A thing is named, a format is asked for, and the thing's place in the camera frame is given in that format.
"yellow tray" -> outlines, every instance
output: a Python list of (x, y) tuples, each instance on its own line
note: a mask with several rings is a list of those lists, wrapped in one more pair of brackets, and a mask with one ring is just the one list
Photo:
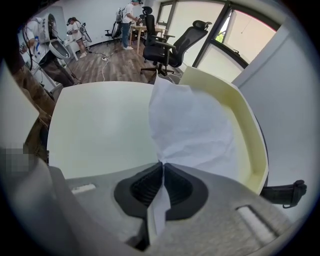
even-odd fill
[(238, 181), (260, 194), (268, 175), (268, 157), (259, 124), (245, 97), (233, 84), (190, 66), (179, 84), (205, 91), (220, 102), (233, 127)]

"brown pants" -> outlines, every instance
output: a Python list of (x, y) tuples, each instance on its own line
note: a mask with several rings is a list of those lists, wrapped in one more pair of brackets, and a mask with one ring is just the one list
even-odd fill
[(39, 117), (34, 123), (24, 144), (24, 151), (47, 160), (47, 150), (42, 141), (40, 133), (43, 129), (48, 129), (51, 116), (54, 112), (56, 103), (50, 98), (41, 84), (33, 77), (29, 69), (23, 66), (13, 75), (14, 80), (29, 99), (33, 106), (39, 111)]
[(53, 81), (61, 83), (63, 87), (69, 87), (75, 84), (72, 76), (60, 65), (57, 58), (40, 66)]

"person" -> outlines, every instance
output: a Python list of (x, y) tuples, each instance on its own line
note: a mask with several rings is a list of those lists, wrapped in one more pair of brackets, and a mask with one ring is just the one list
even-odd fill
[(50, 51), (46, 43), (39, 43), (39, 22), (37, 19), (31, 19), (25, 27), (23, 33), (26, 37), (26, 44), (30, 47), (32, 60), (39, 64), (45, 73), (53, 81), (61, 83), (63, 87), (73, 86), (75, 84), (71, 75), (60, 65), (57, 57)]
[(23, 151), (46, 162), (49, 126), (56, 103), (25, 66), (20, 54), (18, 36), (15, 36), (5, 52), (4, 60), (17, 85), (39, 112), (23, 145)]
[(130, 3), (126, 5), (123, 10), (123, 18), (122, 18), (122, 44), (124, 50), (132, 50), (131, 46), (128, 46), (128, 38), (130, 33), (130, 25), (132, 21), (138, 22), (140, 19), (134, 17), (134, 7), (139, 5), (141, 0), (132, 0)]
[(68, 24), (71, 25), (72, 36), (80, 48), (80, 52), (81, 52), (80, 58), (87, 56), (86, 47), (84, 45), (84, 42), (82, 40), (82, 34), (80, 32), (81, 23), (79, 22), (79, 20), (76, 19), (76, 17), (72, 17), (68, 19)]

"blue jeans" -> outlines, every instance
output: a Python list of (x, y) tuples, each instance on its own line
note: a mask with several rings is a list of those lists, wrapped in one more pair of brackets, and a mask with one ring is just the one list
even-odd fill
[(122, 23), (122, 44), (123, 47), (128, 47), (128, 38), (130, 32), (130, 23)]

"chair seat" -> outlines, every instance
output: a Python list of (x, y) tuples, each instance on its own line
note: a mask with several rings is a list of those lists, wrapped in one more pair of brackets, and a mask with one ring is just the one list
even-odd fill
[[(143, 50), (143, 57), (146, 60), (163, 63), (165, 61), (165, 50), (156, 46), (146, 46)], [(173, 57), (173, 54), (170, 52), (169, 56), (169, 65), (172, 67), (176, 67), (178, 62)]]

